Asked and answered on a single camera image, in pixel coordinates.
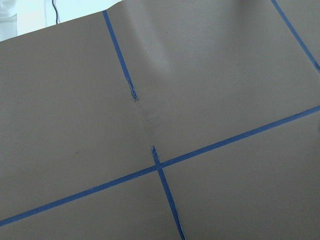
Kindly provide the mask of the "brown paper table cover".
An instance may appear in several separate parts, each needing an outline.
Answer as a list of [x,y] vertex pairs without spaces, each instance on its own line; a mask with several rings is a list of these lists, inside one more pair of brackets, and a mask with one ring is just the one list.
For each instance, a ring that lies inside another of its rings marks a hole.
[[0,237],[319,239],[319,1],[123,0],[2,41]]

